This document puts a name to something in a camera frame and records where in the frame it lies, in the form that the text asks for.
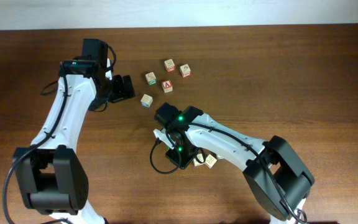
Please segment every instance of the cable clip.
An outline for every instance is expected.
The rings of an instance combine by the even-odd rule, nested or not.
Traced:
[[[68,94],[68,93],[66,93],[66,92],[64,91],[64,92],[63,92],[63,96],[70,97],[70,96],[71,96],[71,94]]]
[[[209,127],[208,127],[208,132],[210,133],[211,131],[213,131],[214,128],[215,128],[215,127],[209,126]]]
[[[307,223],[308,222],[308,217],[306,216],[305,211],[303,211],[302,209],[298,209],[298,218],[303,222],[303,223]]]
[[[44,131],[44,133],[47,135],[48,138],[54,139],[54,138],[56,137],[56,135],[53,136],[53,135],[50,134],[49,132]]]

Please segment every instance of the wooden block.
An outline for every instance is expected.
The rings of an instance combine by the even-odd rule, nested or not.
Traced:
[[[197,155],[197,158],[198,158],[199,161],[204,161],[203,155],[201,153]],[[199,162],[197,162],[196,158],[194,158],[193,163],[194,163],[194,166],[200,166],[200,165],[203,165],[205,162],[200,164]]]
[[[154,83],[157,83],[157,79],[155,78],[154,72],[147,73],[146,79],[149,85],[153,85]]]
[[[142,97],[142,99],[140,101],[140,103],[142,103],[142,105],[147,107],[147,108],[150,107],[152,102],[153,102],[153,98],[151,96],[149,96],[149,95],[146,95],[146,94],[143,95],[143,97]]]
[[[175,64],[173,63],[173,60],[166,60],[164,61],[165,69],[167,69],[167,72],[172,72],[175,70]]]
[[[216,157],[216,159],[223,159],[223,157],[221,157],[220,155],[218,155],[218,154],[215,154],[215,157]]]
[[[208,168],[212,168],[216,161],[217,160],[212,155],[208,155],[205,159],[205,165],[208,166]]]
[[[162,82],[162,89],[164,90],[165,93],[168,93],[169,91],[173,90],[172,87],[172,82],[171,80],[165,80]]]
[[[191,75],[191,70],[190,70],[189,65],[188,64],[182,65],[180,67],[180,73],[183,77],[187,77],[187,76]]]

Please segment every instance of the wooden table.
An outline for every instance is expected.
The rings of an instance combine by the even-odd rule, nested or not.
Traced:
[[[89,178],[89,200],[111,223],[260,223],[268,213],[242,173],[227,161],[156,173],[149,163],[155,110],[193,105],[240,133],[285,138],[313,173],[306,201],[312,222],[358,223],[358,24],[175,29],[0,31],[0,223],[2,183],[16,147],[42,127],[54,96],[58,63],[81,54],[83,38],[117,53],[116,74],[131,75],[137,96],[88,112],[78,157]],[[164,59],[188,63],[192,75],[167,73]],[[169,78],[173,92],[148,86],[144,75]],[[146,93],[151,108],[140,105]],[[160,169],[173,165],[166,147]],[[16,178],[9,211],[17,223],[50,220],[23,206]]]

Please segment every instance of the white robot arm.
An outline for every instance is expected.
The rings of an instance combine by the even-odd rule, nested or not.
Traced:
[[[112,64],[108,49],[114,55]],[[82,56],[61,63],[57,95],[45,124],[30,147],[17,148],[13,155],[3,193],[9,223],[13,221],[7,212],[6,190],[13,170],[27,208],[57,222],[107,223],[88,201],[88,178],[76,156],[76,145],[88,110],[135,96],[130,76],[112,76],[115,61],[106,43],[85,39]],[[47,166],[53,166],[55,173],[42,173]]]
[[[272,217],[271,224],[305,222],[294,214],[299,211],[306,218],[301,208],[314,177],[286,140],[274,136],[266,141],[243,135],[192,106],[182,112],[165,103],[154,119],[163,126],[154,130],[156,145],[162,141],[172,149],[166,156],[177,167],[185,169],[199,148],[210,150],[242,171],[257,201]],[[278,163],[281,166],[272,175],[269,167]]]

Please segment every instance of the brown wooden surface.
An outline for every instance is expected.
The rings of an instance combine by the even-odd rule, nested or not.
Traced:
[[[116,74],[132,75],[136,98],[88,113],[78,157],[89,200],[111,223],[258,223],[268,214],[241,171],[227,161],[156,173],[149,164],[155,110],[164,102],[193,105],[240,133],[285,138],[314,174],[309,221],[358,223],[358,25],[178,29],[84,29],[0,32],[0,223],[3,180],[16,147],[28,146],[54,96],[43,86],[59,61],[81,53],[82,39],[116,50]],[[163,60],[188,63],[192,74],[167,73]],[[153,71],[173,82],[165,94],[148,86]],[[142,95],[153,97],[150,109]],[[161,169],[173,165],[155,152]],[[50,220],[23,206],[16,178],[9,210],[17,223]]]

